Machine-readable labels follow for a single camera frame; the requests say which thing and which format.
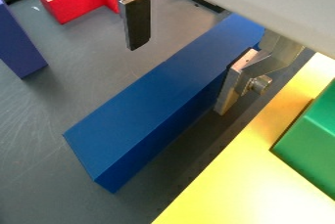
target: blue block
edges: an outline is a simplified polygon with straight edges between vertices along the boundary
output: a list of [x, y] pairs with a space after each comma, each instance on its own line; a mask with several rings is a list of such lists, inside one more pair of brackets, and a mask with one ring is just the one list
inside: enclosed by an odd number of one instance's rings
[[213, 107], [225, 67], [262, 27], [230, 16], [65, 133], [91, 179], [116, 192]]
[[47, 66], [2, 0], [0, 0], [0, 59], [19, 78], [24, 78]]

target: yellow surface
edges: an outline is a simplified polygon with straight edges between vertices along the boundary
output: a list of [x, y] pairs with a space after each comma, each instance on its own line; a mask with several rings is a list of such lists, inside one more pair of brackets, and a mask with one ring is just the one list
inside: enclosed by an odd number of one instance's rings
[[154, 224], [333, 224], [335, 202], [268, 151], [335, 76], [316, 54]]

